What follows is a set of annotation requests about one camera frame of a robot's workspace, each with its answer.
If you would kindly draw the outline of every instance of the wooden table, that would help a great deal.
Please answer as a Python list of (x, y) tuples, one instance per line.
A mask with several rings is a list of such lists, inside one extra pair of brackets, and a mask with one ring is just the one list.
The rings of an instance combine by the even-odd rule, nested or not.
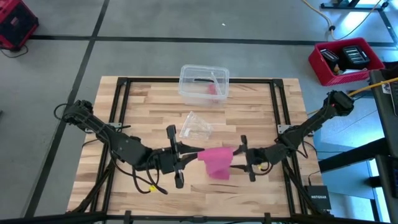
[[(99, 85), (94, 114), (104, 122), (109, 119), (117, 79), (118, 77), (103, 77)], [(307, 115), (299, 80), (287, 78), (283, 81), (291, 122), (301, 124), (307, 119)], [(178, 141), (182, 140), (185, 144), (196, 147), (237, 148), (241, 143), (240, 135), (245, 134), (249, 147), (270, 146), (277, 137), (270, 93), (269, 85), (234, 83), (229, 86), (229, 97), (223, 107), (205, 108), (185, 105), (178, 94), (178, 83), (133, 83), (124, 120), (124, 125), (130, 124), (132, 127), (124, 132), (140, 137), (142, 143), (148, 147), (168, 147), (170, 143), (165, 132), (166, 127), (175, 124), (178, 135), (185, 118), (190, 111), (194, 111), (213, 126), (210, 139), (177, 139)], [(280, 103), (278, 105), (283, 120), (282, 106)], [(94, 138), (88, 134), (86, 141)], [(102, 147), (96, 141), (83, 148), (68, 210), (75, 208), (94, 185)], [(315, 151), (310, 146), (307, 151), (309, 159), (298, 155), (303, 184), (307, 184), (309, 174), (319, 170)], [(245, 163), (243, 155), (233, 159), (233, 164)], [(124, 170), (131, 172), (130, 165), (119, 164)], [(156, 216), (263, 217), (265, 212), (271, 213), (272, 217), (290, 216), (281, 163), (274, 166), (270, 174), (257, 176), (255, 182), (250, 182), (248, 174), (238, 169), (231, 169), (229, 180), (211, 179), (206, 174), (203, 161), (197, 160), (189, 163), (183, 173), (183, 189), (175, 188), (174, 174), (161, 174), (159, 185), (167, 189), (169, 194), (152, 192), (142, 195), (135, 189), (131, 177), (116, 171), (108, 214), (124, 215), (125, 210), (131, 210), (134, 215)], [(144, 172), (138, 172), (138, 175), (147, 178)], [(312, 184), (322, 184), (319, 173), (313, 174), (311, 181)], [(142, 182), (139, 184), (144, 190), (149, 187)], [(292, 189), (296, 212), (300, 212), (294, 185)], [(101, 204), (103, 191), (104, 187), (99, 197)]]

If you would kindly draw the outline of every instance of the metal clamp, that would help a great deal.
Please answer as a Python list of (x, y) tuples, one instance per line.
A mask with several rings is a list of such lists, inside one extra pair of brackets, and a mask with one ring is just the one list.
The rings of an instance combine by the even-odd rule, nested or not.
[[(294, 127), (294, 125), (287, 125), (287, 124), (278, 124), (278, 134), (283, 134), (286, 130), (289, 128)], [(308, 134), (308, 137), (312, 137), (314, 135), (314, 132), (311, 131), (310, 134)]]

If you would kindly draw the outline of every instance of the cable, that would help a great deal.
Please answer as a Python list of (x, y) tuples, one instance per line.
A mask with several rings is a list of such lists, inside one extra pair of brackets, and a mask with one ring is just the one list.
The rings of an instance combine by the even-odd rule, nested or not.
[(55, 107), (55, 109), (53, 111), (53, 115), (55, 116), (55, 118), (57, 118), (58, 120), (61, 120), (61, 118), (57, 116), (57, 110), (58, 110), (59, 107), (66, 106), (66, 105), (69, 105), (69, 104), (68, 103), (61, 103), (60, 105)]
[(258, 174), (258, 173), (256, 173), (256, 172), (254, 172), (254, 174), (255, 174), (255, 175), (267, 175), (267, 174), (269, 174), (269, 173), (271, 172), (272, 168), (274, 168), (274, 165), (269, 166), (269, 162), (268, 162), (268, 166), (267, 166), (266, 169), (261, 169), (261, 168), (260, 168), (260, 170), (261, 170), (261, 171), (264, 171), (264, 173)]
[(353, 123), (351, 123), (351, 124), (348, 125), (347, 127), (343, 128), (342, 130), (338, 131), (337, 133), (331, 134), (331, 135), (327, 136), (327, 137), (324, 138), (323, 140), (330, 139), (331, 137), (336, 136), (336, 135), (339, 134), (339, 133), (342, 133), (343, 131), (345, 131), (345, 130), (347, 130), (349, 127), (351, 127), (352, 125), (354, 125), (354, 124), (360, 122), (360, 121), (361, 121), (362, 119), (364, 119), (364, 118), (367, 118), (368, 116), (370, 116), (371, 114), (373, 114), (373, 113), (376, 112), (376, 111), (377, 111), (377, 109), (374, 110), (374, 111), (372, 111), (372, 112), (370, 112), (370, 113), (368, 113), (367, 115), (363, 116), (362, 118), (359, 118), (358, 120), (354, 121)]
[(331, 34), (331, 38), (333, 40), (342, 40), (344, 38), (346, 38), (347, 36), (351, 35), (359, 26), (362, 25), (362, 23), (365, 22), (365, 20), (371, 15), (371, 13), (377, 8), (377, 6), (379, 5), (379, 3), (381, 2), (381, 0), (379, 0), (374, 7), (369, 11), (369, 13), (367, 14), (367, 16), (362, 20), (362, 22), (360, 22), (351, 32), (349, 32), (348, 34), (346, 34), (344, 37), (341, 38), (336, 38), (334, 31), (336, 29), (336, 27), (333, 25), (333, 23), (331, 22), (331, 20), (329, 19), (329, 17), (327, 15), (325, 15), (323, 12), (319, 11), (318, 9), (315, 9), (313, 6), (310, 5), (310, 3), (308, 3), (306, 0), (302, 0), (310, 9), (314, 10), (316, 13), (318, 13), (319, 15), (321, 15), (323, 18), (326, 19), (328, 26), (329, 26), (329, 31)]
[[(316, 174), (316, 173), (319, 173), (319, 172), (321, 172), (321, 171), (318, 170), (318, 171), (316, 171), (316, 172), (313, 172), (312, 174)], [(311, 177), (312, 174), (308, 175), (308, 184), (309, 184), (310, 186), (312, 186), (311, 180), (310, 180), (310, 177)]]
[(150, 161), (150, 159), (154, 156), (154, 155), (156, 155), (156, 153), (152, 153), (149, 157), (148, 157), (148, 159), (147, 159), (147, 164), (146, 164), (146, 172), (147, 172), (147, 176), (148, 176), (148, 178), (149, 178), (149, 180), (150, 180), (150, 182), (151, 182), (151, 184), (159, 191), (159, 192), (162, 192), (163, 194), (169, 194), (165, 189), (163, 189), (162, 187), (159, 187), (158, 185), (157, 185), (157, 183), (155, 183), (154, 182), (154, 180), (152, 179), (152, 176), (150, 175), (150, 172), (149, 172), (149, 161)]
[(354, 101), (357, 101), (357, 100), (361, 99), (361, 98), (364, 97), (364, 96), (366, 96), (366, 94), (362, 94), (362, 96), (360, 96), (360, 97), (358, 97), (358, 98), (355, 98)]
[[(328, 101), (327, 101), (327, 103), (326, 103), (326, 107), (328, 107), (328, 106), (330, 106), (330, 95), (328, 95)], [(327, 112), (327, 110), (325, 110), (325, 112), (323, 113), (323, 115), (321, 115), (316, 121), (314, 121), (314, 123), (313, 124), (315, 124), (316, 122), (318, 122), (318, 120), (319, 119), (322, 119), (323, 117), (324, 117), (324, 115), (326, 115), (326, 112)], [(309, 125), (308, 127), (306, 127), (305, 129), (304, 129), (304, 131), (303, 131), (303, 134), (302, 134), (302, 141), (301, 141), (301, 145), (303, 146), (303, 150), (304, 150), (304, 153), (302, 153), (301, 151), (299, 151), (298, 149), (296, 149), (296, 151), (298, 152), (298, 153), (300, 153), (301, 155), (303, 155), (303, 157), (304, 158), (306, 158), (306, 159), (308, 159), (308, 154), (307, 154), (307, 150), (306, 150), (306, 148), (305, 148), (305, 144), (304, 144), (304, 137), (305, 137), (305, 132), (306, 132), (306, 130), (308, 130), (308, 129), (310, 129), (310, 127), (312, 126), (312, 125)]]
[(374, 87), (377, 87), (377, 86), (381, 86), (381, 85), (386, 84), (386, 83), (396, 82), (396, 81), (398, 81), (398, 78), (392, 78), (390, 80), (386, 80), (386, 81), (383, 81), (383, 82), (372, 84), (372, 85), (366, 86), (364, 88), (360, 88), (358, 90), (355, 90), (355, 91), (353, 91), (351, 93), (348, 93), (348, 96), (354, 96), (354, 95), (356, 95), (358, 93), (361, 93), (362, 91), (365, 91), (365, 90), (368, 90), (368, 89), (371, 89), (371, 88), (374, 88)]
[(18, 58), (18, 57), (20, 57), (20, 56), (22, 56), (22, 55), (25, 55), (25, 54), (27, 54), (27, 53), (29, 52), (29, 48), (27, 48), (26, 45), (23, 45), (23, 47), (26, 48), (26, 51), (25, 51), (24, 53), (19, 54), (19, 55), (16, 55), (16, 56), (7, 55), (6, 53), (4, 53), (4, 51), (2, 51), (2, 49), (0, 49), (0, 51), (1, 51), (1, 53), (4, 54), (4, 56), (6, 56), (7, 58)]
[(309, 144), (309, 145), (313, 148), (313, 150), (315, 151), (315, 154), (316, 154), (317, 157), (318, 157), (318, 150), (315, 148), (315, 146), (314, 146), (313, 144), (307, 142), (307, 141), (303, 141), (303, 142), (304, 142), (305, 144)]
[[(76, 112), (74, 112), (74, 113), (77, 114), (77, 115), (80, 115), (80, 116), (82, 116), (82, 117), (85, 117), (85, 116), (82, 115), (81, 113), (76, 113)], [(115, 165), (115, 168), (117, 168), (117, 170), (120, 171), (120, 172), (122, 172), (123, 174), (128, 175), (128, 176), (131, 176), (131, 177), (133, 178), (134, 185), (137, 187), (137, 190), (138, 190), (140, 193), (143, 192), (143, 191), (139, 188), (136, 179), (139, 179), (139, 180), (141, 180), (141, 181), (143, 181), (143, 182), (145, 182), (145, 183), (147, 183), (147, 184), (149, 184), (149, 185), (153, 185), (153, 184), (157, 185), (157, 184), (158, 184), (158, 182), (159, 182), (159, 170), (158, 170), (158, 169), (157, 169), (157, 180), (156, 180), (156, 183), (152, 183), (153, 180), (152, 180), (152, 182), (149, 182), (149, 181), (147, 181), (146, 179), (143, 179), (142, 177), (139, 177), (139, 176), (135, 175), (135, 172), (134, 172), (134, 171), (133, 171), (132, 174), (130, 174), (130, 173), (128, 173), (128, 172), (122, 170), (122, 168), (120, 168), (120, 167), (117, 165), (116, 161), (115, 161), (114, 155), (113, 155), (112, 150), (111, 150), (111, 145), (112, 145), (112, 144), (111, 144), (111, 140), (110, 140), (108, 134), (107, 134), (106, 132), (103, 132), (103, 134), (104, 134), (104, 139), (105, 139), (105, 141), (106, 141), (107, 144), (108, 144), (108, 152), (109, 152), (109, 154), (111, 155), (111, 161), (112, 161), (112, 163)]]
[(81, 147), (85, 147), (87, 144), (95, 142), (95, 141), (98, 141), (98, 139), (94, 139), (94, 140), (90, 140), (88, 142), (84, 142), (83, 145), (81, 145)]

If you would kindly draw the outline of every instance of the red crate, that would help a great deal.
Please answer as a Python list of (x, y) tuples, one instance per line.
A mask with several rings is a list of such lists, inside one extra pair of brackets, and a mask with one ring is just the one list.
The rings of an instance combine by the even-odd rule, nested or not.
[[(328, 49), (339, 55), (343, 47), (349, 47), (352, 45), (360, 46), (364, 53), (369, 57), (370, 63), (366, 67), (368, 70), (353, 72), (347, 75), (335, 75), (330, 70), (320, 51), (322, 49)], [(377, 55), (373, 52), (371, 46), (369, 46), (369, 44), (363, 38), (354, 38), (316, 44), (315, 49), (309, 56), (308, 60), (310, 61), (312, 69), (314, 70), (315, 74), (317, 74), (317, 77), (323, 86), (365, 80), (369, 77), (369, 72), (371, 70), (379, 70), (384, 68), (384, 64), (380, 61)]]
[(0, 0), (0, 49), (19, 51), (38, 25), (21, 0)]

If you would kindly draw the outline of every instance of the pink cloth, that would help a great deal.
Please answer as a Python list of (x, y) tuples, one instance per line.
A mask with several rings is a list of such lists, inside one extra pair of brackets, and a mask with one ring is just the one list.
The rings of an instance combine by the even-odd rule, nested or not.
[[(217, 90), (216, 90), (216, 85), (214, 84), (210, 84), (209, 85), (209, 89), (208, 89), (208, 93), (211, 95), (217, 95)], [(212, 100), (213, 103), (218, 103), (218, 100)]]
[(207, 174), (214, 179), (228, 180), (233, 150), (229, 147), (206, 149), (198, 153), (198, 160), (206, 164)]

